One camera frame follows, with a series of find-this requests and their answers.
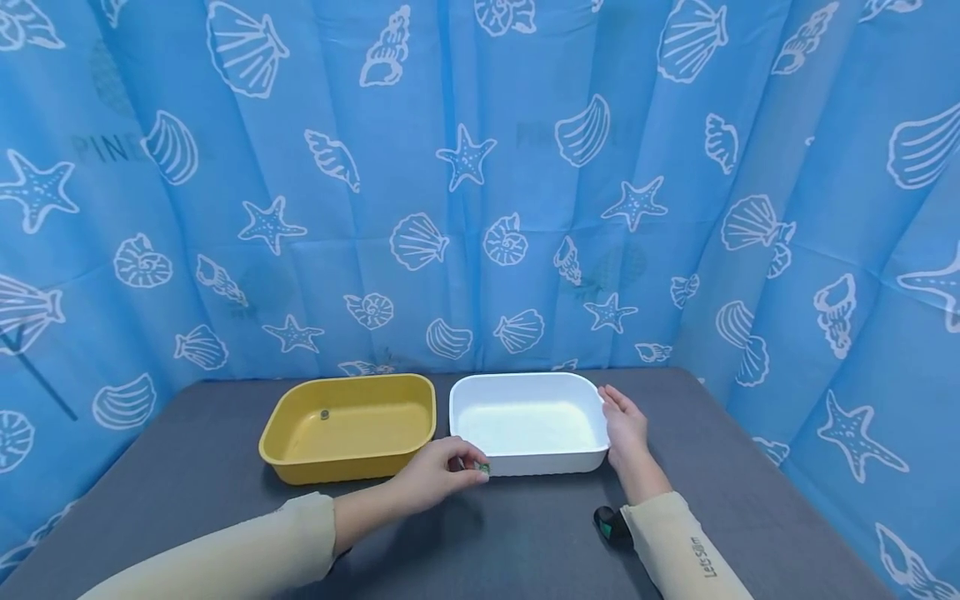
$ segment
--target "black object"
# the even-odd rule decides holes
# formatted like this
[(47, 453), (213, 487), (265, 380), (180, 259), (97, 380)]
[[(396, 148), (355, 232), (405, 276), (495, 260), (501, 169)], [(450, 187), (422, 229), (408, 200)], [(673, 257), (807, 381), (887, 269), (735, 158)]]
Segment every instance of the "black object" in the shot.
[(634, 536), (620, 511), (601, 506), (593, 511), (593, 523), (610, 546), (618, 550), (634, 549)]

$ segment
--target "gray table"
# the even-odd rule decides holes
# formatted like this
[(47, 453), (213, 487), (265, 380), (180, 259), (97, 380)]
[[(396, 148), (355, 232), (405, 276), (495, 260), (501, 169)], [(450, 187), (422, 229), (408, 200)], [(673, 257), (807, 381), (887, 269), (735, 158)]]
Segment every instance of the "gray table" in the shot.
[[(587, 371), (631, 396), (651, 446), (756, 600), (893, 595), (758, 452), (689, 373)], [(450, 387), (435, 375), (438, 436)], [(274, 405), (298, 381), (200, 383), (180, 393), (0, 587), (0, 598), (76, 599), (117, 571), (272, 511), (292, 488), (257, 454)], [(610, 550), (591, 516), (623, 503), (608, 465), (593, 473), (494, 478), (362, 541), (330, 575), (289, 598), (511, 600), (660, 598), (633, 554)]]

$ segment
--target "hand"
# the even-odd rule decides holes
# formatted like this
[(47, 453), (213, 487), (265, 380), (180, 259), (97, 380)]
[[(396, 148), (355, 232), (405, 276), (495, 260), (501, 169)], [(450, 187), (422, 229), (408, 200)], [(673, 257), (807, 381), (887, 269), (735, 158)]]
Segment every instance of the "hand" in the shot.
[(490, 460), (459, 436), (435, 440), (424, 446), (387, 485), (407, 512), (419, 513), (440, 504), (452, 493), (487, 483), (490, 477), (474, 468), (474, 462), (488, 465)]

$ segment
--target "starfish print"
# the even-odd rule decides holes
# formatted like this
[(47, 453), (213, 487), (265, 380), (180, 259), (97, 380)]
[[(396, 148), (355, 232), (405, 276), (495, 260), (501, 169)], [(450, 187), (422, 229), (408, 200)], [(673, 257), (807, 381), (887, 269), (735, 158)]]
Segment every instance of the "starfish print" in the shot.
[(17, 180), (0, 183), (0, 200), (15, 200), (23, 206), (24, 233), (40, 231), (43, 220), (53, 209), (70, 214), (80, 212), (80, 207), (67, 198), (63, 190), (75, 164), (58, 162), (44, 171), (16, 150), (7, 150), (7, 159)]
[(283, 327), (263, 325), (263, 330), (280, 340), (282, 343), (280, 351), (284, 354), (294, 348), (305, 348), (316, 354), (320, 353), (313, 338), (324, 335), (324, 331), (318, 327), (300, 327), (293, 315), (287, 315)]
[(237, 233), (242, 240), (253, 240), (262, 237), (270, 247), (270, 252), (280, 256), (280, 238), (306, 235), (306, 228), (299, 225), (289, 225), (283, 221), (283, 210), (287, 207), (287, 199), (277, 196), (270, 208), (262, 210), (254, 203), (243, 202), (243, 207), (250, 215), (250, 224)]
[(639, 312), (640, 309), (635, 306), (624, 306), (620, 308), (618, 306), (619, 303), (620, 295), (617, 292), (610, 294), (610, 297), (607, 298), (607, 301), (603, 304), (584, 302), (584, 308), (593, 313), (593, 327), (590, 328), (590, 331), (596, 331), (604, 325), (609, 325), (613, 327), (613, 331), (623, 333), (623, 324), (620, 320), (627, 315), (633, 315)]
[(957, 294), (960, 293), (960, 243), (953, 262), (940, 271), (918, 271), (897, 277), (900, 287), (927, 292), (946, 300), (944, 319), (949, 333), (960, 333)]
[(840, 446), (850, 464), (853, 479), (860, 483), (867, 481), (865, 466), (871, 457), (901, 473), (910, 472), (910, 466), (901, 457), (871, 439), (867, 428), (873, 419), (873, 406), (861, 406), (848, 413), (840, 408), (833, 390), (827, 390), (827, 424), (817, 429), (817, 435)]
[(494, 146), (496, 146), (496, 140), (493, 138), (484, 140), (480, 145), (474, 144), (467, 132), (467, 126), (463, 123), (458, 125), (457, 149), (441, 148), (437, 151), (437, 158), (453, 165), (453, 175), (450, 176), (448, 189), (452, 192), (457, 189), (461, 181), (467, 178), (474, 180), (478, 185), (483, 185), (483, 159)]
[(657, 195), (661, 185), (663, 185), (663, 175), (639, 189), (630, 185), (629, 181), (620, 183), (620, 188), (623, 190), (620, 202), (605, 210), (600, 218), (610, 219), (617, 215), (623, 215), (627, 219), (627, 227), (630, 228), (630, 233), (633, 233), (636, 231), (636, 226), (640, 224), (640, 215), (648, 214), (660, 217), (669, 210), (666, 206), (654, 202), (654, 196)]

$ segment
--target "shower curtain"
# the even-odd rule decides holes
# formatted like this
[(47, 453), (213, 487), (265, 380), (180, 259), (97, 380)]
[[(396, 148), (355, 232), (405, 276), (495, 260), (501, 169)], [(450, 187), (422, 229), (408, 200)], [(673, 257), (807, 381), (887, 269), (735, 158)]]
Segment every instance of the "shower curtain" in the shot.
[(200, 379), (679, 366), (960, 598), (958, 21), (0, 0), (0, 580)]

